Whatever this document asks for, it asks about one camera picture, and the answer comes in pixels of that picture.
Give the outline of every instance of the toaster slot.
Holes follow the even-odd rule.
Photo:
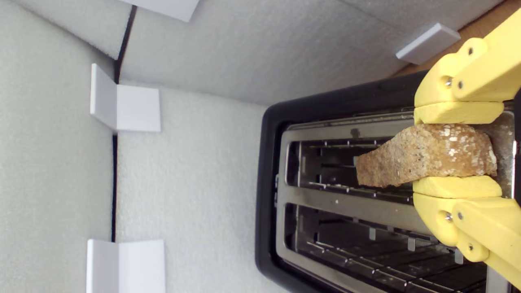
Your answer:
[[[288,248],[387,292],[485,292],[487,266],[456,263],[457,250],[434,237],[291,206]]]
[[[289,185],[358,197],[412,204],[412,185],[375,188],[356,179],[356,159],[391,139],[331,139],[292,142],[288,151]]]

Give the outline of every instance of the black toaster housing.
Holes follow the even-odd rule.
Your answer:
[[[292,292],[338,292],[324,282],[288,265],[277,255],[275,244],[276,174],[280,155],[280,139],[289,125],[320,120],[346,118],[360,113],[377,113],[390,109],[414,107],[414,95],[427,72],[379,80],[346,89],[303,97],[271,106],[263,117],[257,178],[255,262],[266,277]],[[518,92],[516,100],[521,97]],[[521,109],[514,107],[515,139],[521,138]],[[516,155],[516,169],[521,161]],[[516,185],[520,182],[515,174]]]

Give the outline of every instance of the bolt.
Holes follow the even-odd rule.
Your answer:
[[[447,212],[447,215],[445,216],[445,220],[452,222],[452,214]]]

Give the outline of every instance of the white plastic block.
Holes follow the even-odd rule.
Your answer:
[[[190,21],[199,0],[121,0],[184,22]]]
[[[113,130],[117,119],[117,85],[98,64],[91,66],[91,115]]]
[[[119,280],[120,293],[165,293],[163,240],[120,243]]]
[[[117,129],[161,131],[159,90],[118,84]]]
[[[161,131],[159,90],[116,84],[92,64],[91,115],[113,131]]]
[[[163,240],[87,243],[86,293],[165,293]]]
[[[87,293],[119,291],[119,244],[87,241]]]
[[[396,53],[396,57],[414,64],[423,64],[460,40],[460,34],[437,23]]]

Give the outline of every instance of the foam panel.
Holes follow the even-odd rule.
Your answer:
[[[403,39],[340,1],[201,1],[189,23],[138,8],[122,77],[268,105],[387,77]]]
[[[90,64],[111,61],[7,0],[0,40],[0,291],[85,292],[87,240],[110,240],[113,182]]]
[[[131,5],[117,0],[14,0],[118,58]]]
[[[265,108],[169,88],[160,96],[161,133],[118,135],[116,240],[165,240],[167,292],[285,292],[254,260]]]
[[[503,0],[341,0],[407,33],[404,46],[437,22],[458,31]]]

